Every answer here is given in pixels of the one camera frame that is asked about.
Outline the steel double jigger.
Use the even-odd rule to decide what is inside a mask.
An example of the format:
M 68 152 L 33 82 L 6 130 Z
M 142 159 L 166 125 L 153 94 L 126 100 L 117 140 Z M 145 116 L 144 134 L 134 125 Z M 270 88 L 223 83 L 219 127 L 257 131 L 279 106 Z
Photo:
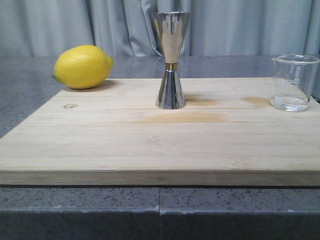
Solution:
M 181 109 L 186 102 L 178 73 L 178 61 L 191 13 L 154 12 L 152 17 L 165 60 L 156 106 L 165 110 Z

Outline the clear glass beaker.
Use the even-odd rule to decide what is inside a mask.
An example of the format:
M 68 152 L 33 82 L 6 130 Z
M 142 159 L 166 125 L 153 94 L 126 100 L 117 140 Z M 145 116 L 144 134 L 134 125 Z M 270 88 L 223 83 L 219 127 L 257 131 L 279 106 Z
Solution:
M 273 107 L 302 112 L 308 108 L 320 59 L 310 55 L 280 55 L 273 57 L 270 103 Z

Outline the light wooden cutting board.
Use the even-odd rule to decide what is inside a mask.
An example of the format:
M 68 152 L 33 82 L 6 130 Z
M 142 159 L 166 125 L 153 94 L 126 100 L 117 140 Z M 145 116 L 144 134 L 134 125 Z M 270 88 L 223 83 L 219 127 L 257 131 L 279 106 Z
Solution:
M 158 79 L 64 89 L 0 140 L 3 185 L 317 186 L 320 106 L 272 107 L 272 79 L 185 78 L 186 106 L 155 105 Z

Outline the yellow lemon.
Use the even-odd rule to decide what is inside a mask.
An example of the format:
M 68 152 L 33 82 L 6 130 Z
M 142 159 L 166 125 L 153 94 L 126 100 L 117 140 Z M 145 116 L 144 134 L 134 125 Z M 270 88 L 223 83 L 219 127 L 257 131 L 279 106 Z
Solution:
M 109 76 L 113 64 L 113 59 L 99 47 L 80 45 L 59 56 L 53 78 L 72 89 L 89 89 Z

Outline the grey-blue curtain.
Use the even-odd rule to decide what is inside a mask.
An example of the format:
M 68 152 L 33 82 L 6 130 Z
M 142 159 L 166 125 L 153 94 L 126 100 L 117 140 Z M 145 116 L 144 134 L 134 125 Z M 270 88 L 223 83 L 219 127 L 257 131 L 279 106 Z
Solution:
M 3 0 L 0 54 L 47 57 L 80 45 L 158 56 L 152 13 L 190 12 L 184 56 L 317 55 L 317 0 Z

